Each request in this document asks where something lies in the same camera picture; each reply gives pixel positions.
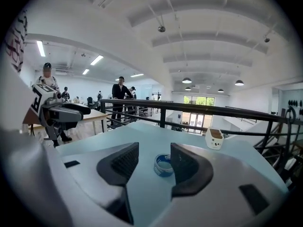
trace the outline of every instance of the white box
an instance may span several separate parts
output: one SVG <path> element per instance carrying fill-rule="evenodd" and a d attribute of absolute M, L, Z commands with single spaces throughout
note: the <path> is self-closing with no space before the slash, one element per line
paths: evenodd
<path fill-rule="evenodd" d="M 210 149 L 220 150 L 223 144 L 223 134 L 219 129 L 209 127 L 205 135 L 206 145 Z"/>

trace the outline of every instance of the window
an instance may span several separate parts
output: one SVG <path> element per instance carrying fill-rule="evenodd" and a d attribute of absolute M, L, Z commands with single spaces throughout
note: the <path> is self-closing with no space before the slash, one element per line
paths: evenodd
<path fill-rule="evenodd" d="M 196 104 L 196 105 L 206 105 L 214 106 L 214 97 L 206 96 L 184 96 L 185 104 Z M 183 113 L 182 114 L 182 124 L 187 124 L 196 127 L 208 128 L 212 124 L 212 115 L 196 114 L 196 113 Z M 187 132 L 201 134 L 200 130 L 186 129 Z"/>

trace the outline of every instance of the green tree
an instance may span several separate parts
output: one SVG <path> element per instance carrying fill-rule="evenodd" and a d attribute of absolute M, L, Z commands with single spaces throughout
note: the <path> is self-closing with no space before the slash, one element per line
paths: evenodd
<path fill-rule="evenodd" d="M 208 97 L 206 105 L 207 106 L 214 106 L 214 97 Z"/>
<path fill-rule="evenodd" d="M 187 96 L 184 96 L 184 103 L 185 104 L 189 104 L 190 100 Z"/>
<path fill-rule="evenodd" d="M 199 96 L 196 100 L 197 105 L 206 105 L 206 97 Z"/>

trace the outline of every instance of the light blue table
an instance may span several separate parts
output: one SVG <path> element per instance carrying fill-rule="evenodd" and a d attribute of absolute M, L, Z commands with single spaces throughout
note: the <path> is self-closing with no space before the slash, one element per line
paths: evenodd
<path fill-rule="evenodd" d="M 171 188 L 175 185 L 174 175 L 162 178 L 155 174 L 155 157 L 161 153 L 170 154 L 172 142 L 211 149 L 206 146 L 203 136 L 167 130 L 142 122 L 131 123 L 113 131 L 59 146 L 57 149 L 61 156 L 68 156 L 130 142 L 139 142 L 139 163 L 127 184 L 128 196 L 135 226 L 146 227 L 170 203 Z M 273 167 L 249 143 L 226 140 L 220 151 L 214 151 L 245 161 L 283 192 L 288 192 Z"/>

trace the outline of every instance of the shoe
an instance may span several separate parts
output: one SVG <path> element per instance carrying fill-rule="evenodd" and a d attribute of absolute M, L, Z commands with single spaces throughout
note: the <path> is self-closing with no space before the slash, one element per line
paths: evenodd
<path fill-rule="evenodd" d="M 61 139 L 62 139 L 63 142 L 72 141 L 72 138 L 68 137 L 68 136 L 63 137 L 63 138 L 61 137 Z"/>
<path fill-rule="evenodd" d="M 57 140 L 53 140 L 53 146 L 56 148 L 57 146 L 59 146 L 59 143 Z"/>

